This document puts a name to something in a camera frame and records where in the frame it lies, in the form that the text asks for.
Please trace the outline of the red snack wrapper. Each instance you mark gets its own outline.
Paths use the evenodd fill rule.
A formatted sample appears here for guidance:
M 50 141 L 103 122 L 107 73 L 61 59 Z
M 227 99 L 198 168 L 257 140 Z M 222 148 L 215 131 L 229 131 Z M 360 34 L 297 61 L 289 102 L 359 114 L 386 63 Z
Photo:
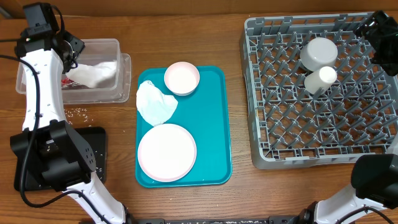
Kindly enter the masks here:
M 69 78 L 65 78 L 63 80 L 61 80 L 62 83 L 62 88 L 71 88 L 73 86 L 77 86 L 78 83 L 74 82 L 73 80 L 69 79 Z

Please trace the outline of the grey plastic bowl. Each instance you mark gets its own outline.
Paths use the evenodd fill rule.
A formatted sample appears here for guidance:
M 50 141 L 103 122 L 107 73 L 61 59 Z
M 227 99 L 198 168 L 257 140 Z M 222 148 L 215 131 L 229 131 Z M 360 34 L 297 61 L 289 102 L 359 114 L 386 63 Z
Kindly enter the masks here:
M 333 67 L 337 56 L 336 44 L 323 37 L 311 40 L 300 51 L 302 65 L 313 72 L 325 66 Z

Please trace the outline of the white napkin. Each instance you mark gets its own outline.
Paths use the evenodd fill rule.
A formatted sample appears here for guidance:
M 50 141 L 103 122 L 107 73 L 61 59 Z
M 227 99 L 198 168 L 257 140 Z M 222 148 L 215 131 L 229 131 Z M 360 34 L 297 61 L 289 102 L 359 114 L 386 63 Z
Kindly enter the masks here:
M 142 118 L 152 126 L 168 121 L 177 109 L 178 101 L 163 94 L 150 80 L 143 81 L 136 93 L 136 107 Z
M 113 78 L 117 70 L 117 61 L 101 62 L 96 65 L 79 64 L 71 69 L 66 76 L 88 88 L 96 88 L 101 82 Z

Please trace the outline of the white plastic cup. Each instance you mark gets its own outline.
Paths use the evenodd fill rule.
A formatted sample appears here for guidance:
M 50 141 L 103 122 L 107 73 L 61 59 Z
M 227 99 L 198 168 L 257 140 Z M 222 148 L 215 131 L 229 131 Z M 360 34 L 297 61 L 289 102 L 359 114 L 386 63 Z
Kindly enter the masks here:
M 304 86 L 309 93 L 314 95 L 320 88 L 323 90 L 329 89 L 336 79 L 337 72 L 335 69 L 325 66 L 307 75 Z

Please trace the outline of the pink plastic bowl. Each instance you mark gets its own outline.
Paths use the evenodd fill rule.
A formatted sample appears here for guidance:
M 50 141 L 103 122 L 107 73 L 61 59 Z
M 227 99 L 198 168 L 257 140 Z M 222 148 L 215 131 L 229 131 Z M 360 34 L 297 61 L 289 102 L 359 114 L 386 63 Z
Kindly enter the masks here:
M 165 71 L 166 87 L 175 95 L 187 96 L 194 92 L 200 82 L 200 73 L 196 66 L 188 62 L 176 62 Z

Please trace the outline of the pink round plate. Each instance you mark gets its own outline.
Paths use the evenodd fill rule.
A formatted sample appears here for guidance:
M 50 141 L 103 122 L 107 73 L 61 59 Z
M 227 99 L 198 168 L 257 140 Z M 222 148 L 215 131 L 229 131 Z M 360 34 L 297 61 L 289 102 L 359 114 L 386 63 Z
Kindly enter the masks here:
M 142 137 L 137 150 L 142 171 L 159 182 L 173 182 L 186 176 L 196 158 L 193 136 L 176 124 L 153 127 Z

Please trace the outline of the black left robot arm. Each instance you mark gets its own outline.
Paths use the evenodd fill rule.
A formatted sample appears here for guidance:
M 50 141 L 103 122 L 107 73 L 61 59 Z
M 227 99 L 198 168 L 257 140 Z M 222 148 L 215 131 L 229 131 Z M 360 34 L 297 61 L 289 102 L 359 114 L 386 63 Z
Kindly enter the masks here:
M 95 223 L 133 223 L 128 209 L 96 173 L 95 152 L 66 121 L 61 77 L 78 68 L 85 44 L 65 30 L 60 10 L 37 2 L 23 7 L 28 27 L 16 41 L 13 60 L 25 71 L 26 112 L 10 147 L 21 168 L 24 203 L 42 208 L 64 196 L 74 199 Z

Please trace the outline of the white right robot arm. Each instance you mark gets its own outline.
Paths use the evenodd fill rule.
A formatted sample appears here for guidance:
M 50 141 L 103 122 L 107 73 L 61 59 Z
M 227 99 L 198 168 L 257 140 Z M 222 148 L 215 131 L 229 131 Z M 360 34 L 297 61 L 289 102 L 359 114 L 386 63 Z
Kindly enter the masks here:
M 390 77 L 397 75 L 397 22 L 383 11 L 374 12 L 355 31 L 375 50 L 371 63 L 380 65 Z M 361 156 L 354 164 L 351 183 L 332 197 L 313 202 L 288 223 L 354 223 L 374 212 L 397 208 L 397 137 L 385 154 Z

